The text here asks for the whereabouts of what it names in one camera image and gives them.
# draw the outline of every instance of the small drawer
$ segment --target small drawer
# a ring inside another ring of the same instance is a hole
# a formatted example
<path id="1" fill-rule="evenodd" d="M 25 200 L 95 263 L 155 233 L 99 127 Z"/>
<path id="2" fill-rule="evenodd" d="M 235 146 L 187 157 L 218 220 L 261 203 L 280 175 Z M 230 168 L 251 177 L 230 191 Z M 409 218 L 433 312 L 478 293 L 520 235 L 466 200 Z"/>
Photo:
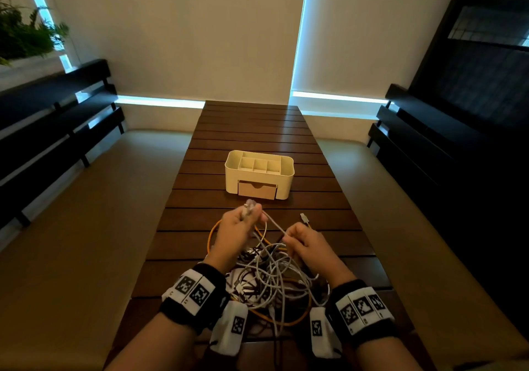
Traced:
<path id="1" fill-rule="evenodd" d="M 239 181 L 239 195 L 258 199 L 273 200 L 276 198 L 277 186 L 266 183 Z"/>

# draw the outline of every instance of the wristband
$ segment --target wristband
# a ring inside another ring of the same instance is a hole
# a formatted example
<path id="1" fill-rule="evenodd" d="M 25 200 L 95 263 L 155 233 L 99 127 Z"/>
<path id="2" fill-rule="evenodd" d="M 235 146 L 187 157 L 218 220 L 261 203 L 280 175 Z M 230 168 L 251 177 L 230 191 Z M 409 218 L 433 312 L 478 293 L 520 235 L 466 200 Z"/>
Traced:
<path id="1" fill-rule="evenodd" d="M 370 340 L 397 336 L 393 316 L 373 288 L 360 279 L 333 290 L 325 316 L 342 343 L 354 348 Z"/>
<path id="2" fill-rule="evenodd" d="M 159 312 L 177 324 L 189 325 L 200 335 L 204 328 L 215 325 L 229 298 L 225 276 L 200 262 L 162 295 Z"/>

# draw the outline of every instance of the storage box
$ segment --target storage box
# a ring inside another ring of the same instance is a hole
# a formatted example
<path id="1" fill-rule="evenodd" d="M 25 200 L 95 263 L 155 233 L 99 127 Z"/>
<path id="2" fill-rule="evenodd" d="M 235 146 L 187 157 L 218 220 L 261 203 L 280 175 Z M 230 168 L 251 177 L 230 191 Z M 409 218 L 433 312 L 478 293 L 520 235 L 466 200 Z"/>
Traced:
<path id="1" fill-rule="evenodd" d="M 294 160 L 283 155 L 235 150 L 228 154 L 224 169 L 228 193 L 286 200 L 294 177 Z"/>

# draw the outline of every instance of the fern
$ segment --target fern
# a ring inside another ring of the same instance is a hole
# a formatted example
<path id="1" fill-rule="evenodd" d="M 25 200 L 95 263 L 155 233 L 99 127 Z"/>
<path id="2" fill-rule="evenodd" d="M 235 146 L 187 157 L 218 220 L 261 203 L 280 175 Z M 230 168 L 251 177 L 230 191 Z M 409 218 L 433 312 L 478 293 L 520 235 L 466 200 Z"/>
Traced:
<path id="1" fill-rule="evenodd" d="M 9 65 L 14 59 L 44 56 L 58 42 L 64 43 L 69 34 L 63 22 L 52 26 L 37 21 L 39 11 L 47 7 L 33 9 L 29 24 L 23 22 L 21 9 L 27 8 L 15 6 L 11 0 L 0 0 L 0 65 Z"/>

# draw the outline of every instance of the person's left hand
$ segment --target person's left hand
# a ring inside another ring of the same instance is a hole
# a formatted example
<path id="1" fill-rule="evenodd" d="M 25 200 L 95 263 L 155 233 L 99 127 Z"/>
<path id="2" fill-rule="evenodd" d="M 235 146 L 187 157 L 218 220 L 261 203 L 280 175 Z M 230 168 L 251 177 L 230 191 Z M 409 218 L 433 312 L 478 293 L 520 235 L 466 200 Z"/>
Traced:
<path id="1" fill-rule="evenodd" d="M 242 205 L 222 216 L 215 244 L 204 260 L 206 264 L 217 268 L 223 274 L 235 266 L 237 257 L 244 249 L 255 223 L 267 221 L 267 217 L 262 213 L 261 204 L 257 204 L 252 212 L 241 221 L 243 209 Z"/>

